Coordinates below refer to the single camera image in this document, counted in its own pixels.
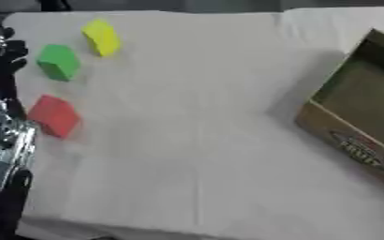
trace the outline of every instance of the white tablecloth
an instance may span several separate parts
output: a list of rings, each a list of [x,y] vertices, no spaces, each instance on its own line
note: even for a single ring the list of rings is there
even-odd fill
[[[121,52],[92,54],[81,27],[95,17],[122,36]],[[6,24],[31,50],[17,75],[24,105],[51,94],[83,119],[69,140],[39,139],[21,233],[85,239],[112,226],[384,239],[384,186],[292,123],[344,53],[369,28],[384,31],[384,7],[18,13]],[[36,66],[48,43],[81,59],[73,82]]]

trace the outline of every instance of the cube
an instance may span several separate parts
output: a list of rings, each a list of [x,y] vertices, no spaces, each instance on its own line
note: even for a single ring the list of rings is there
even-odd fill
[[[87,23],[82,33],[100,56],[111,55],[121,48],[122,43],[115,30],[104,20],[96,19]]]
[[[43,48],[37,64],[49,78],[64,82],[69,82],[81,66],[79,58],[68,46],[55,44]]]
[[[37,101],[28,118],[38,122],[46,134],[60,139],[65,139],[80,121],[68,102],[48,95],[43,95]]]

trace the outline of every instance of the cardboard box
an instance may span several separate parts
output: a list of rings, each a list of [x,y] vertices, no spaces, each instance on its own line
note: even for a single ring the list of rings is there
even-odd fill
[[[296,122],[384,181],[384,34],[372,30]]]

